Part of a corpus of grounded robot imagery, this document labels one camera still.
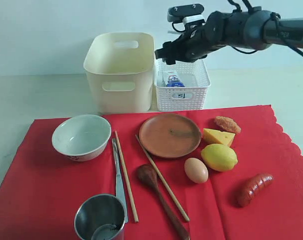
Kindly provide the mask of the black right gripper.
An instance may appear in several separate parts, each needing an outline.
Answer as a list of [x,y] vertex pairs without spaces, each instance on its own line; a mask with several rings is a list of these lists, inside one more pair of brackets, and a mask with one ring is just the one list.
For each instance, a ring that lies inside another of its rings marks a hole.
[[167,65],[175,65],[176,62],[193,63],[216,50],[217,25],[204,23],[180,33],[173,41],[165,42],[154,54],[156,60],[162,59]]

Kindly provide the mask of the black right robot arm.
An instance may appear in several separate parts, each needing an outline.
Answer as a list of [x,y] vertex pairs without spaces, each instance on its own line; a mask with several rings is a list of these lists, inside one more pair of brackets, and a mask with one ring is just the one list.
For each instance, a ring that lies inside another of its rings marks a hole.
[[186,6],[169,8],[167,20],[183,23],[184,30],[174,41],[164,42],[155,51],[156,59],[167,65],[193,63],[226,46],[247,54],[265,50],[271,45],[286,46],[303,57],[303,18],[282,19],[276,12],[250,7],[232,13],[212,12],[207,19],[190,19]]

